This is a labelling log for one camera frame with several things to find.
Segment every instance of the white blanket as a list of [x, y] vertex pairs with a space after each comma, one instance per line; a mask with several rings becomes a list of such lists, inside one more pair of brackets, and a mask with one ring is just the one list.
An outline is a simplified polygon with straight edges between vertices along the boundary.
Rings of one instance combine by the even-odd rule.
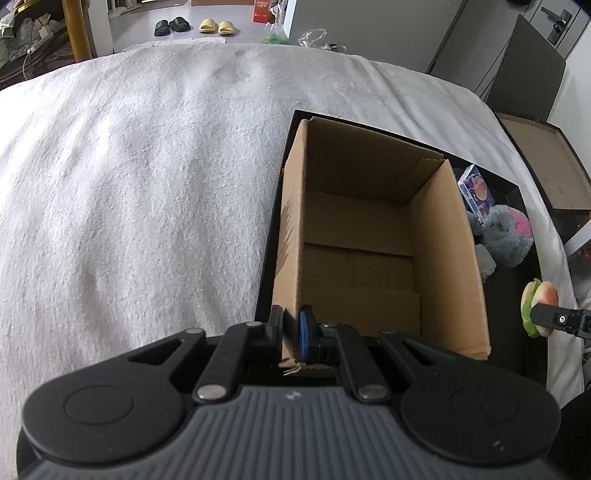
[[[535, 184], [468, 90], [302, 47], [159, 46], [0, 92], [0, 478], [20, 409], [55, 376], [193, 325], [252, 318], [296, 108], [442, 148], [521, 186], [542, 274], [576, 302]], [[550, 337], [548, 387], [582, 390], [581, 343]]]

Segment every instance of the pair of slippers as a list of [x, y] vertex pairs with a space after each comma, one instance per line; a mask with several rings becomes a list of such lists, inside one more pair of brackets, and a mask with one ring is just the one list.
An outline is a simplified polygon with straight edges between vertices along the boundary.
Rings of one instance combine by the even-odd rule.
[[[215, 33], [215, 31], [216, 21], [213, 18], [206, 18], [199, 25], [200, 33]], [[219, 35], [234, 35], [234, 33], [236, 33], [236, 28], [232, 22], [220, 22], [217, 26], [217, 33]]]
[[177, 17], [170, 23], [168, 20], [160, 20], [154, 29], [154, 36], [165, 37], [170, 35], [171, 29], [175, 32], [188, 32], [191, 30], [191, 25], [183, 17]]

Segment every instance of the door lock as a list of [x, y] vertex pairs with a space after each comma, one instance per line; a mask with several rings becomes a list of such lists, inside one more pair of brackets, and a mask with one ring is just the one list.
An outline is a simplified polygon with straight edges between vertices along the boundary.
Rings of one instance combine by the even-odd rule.
[[573, 15], [566, 10], [562, 10], [562, 14], [560, 16], [555, 14], [552, 10], [548, 10], [546, 7], [542, 7], [540, 10], [542, 10], [542, 12], [544, 12], [546, 15], [548, 15], [548, 17], [556, 22], [552, 32], [550, 32], [550, 35], [548, 35], [548, 41], [552, 45], [556, 45], [558, 43], [558, 39], [564, 32], [564, 29], [569, 24], [570, 19], [573, 18]]

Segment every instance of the wooden pole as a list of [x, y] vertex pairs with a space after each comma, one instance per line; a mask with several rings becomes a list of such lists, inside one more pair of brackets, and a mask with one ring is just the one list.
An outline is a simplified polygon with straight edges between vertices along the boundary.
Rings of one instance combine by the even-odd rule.
[[61, 0], [61, 4], [64, 7], [64, 17], [66, 18], [66, 27], [72, 44], [74, 59], [76, 62], [90, 60], [92, 53], [86, 36], [84, 13], [80, 0]]

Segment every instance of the yellow slipper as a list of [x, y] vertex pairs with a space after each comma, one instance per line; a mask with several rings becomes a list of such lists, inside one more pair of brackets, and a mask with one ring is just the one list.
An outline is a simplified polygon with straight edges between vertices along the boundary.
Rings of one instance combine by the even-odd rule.
[[232, 22], [220, 22], [217, 27], [217, 33], [220, 35], [234, 35], [234, 33], [236, 33], [236, 28], [234, 28]]
[[201, 33], [211, 33], [216, 31], [216, 21], [213, 18], [206, 18], [199, 24]]

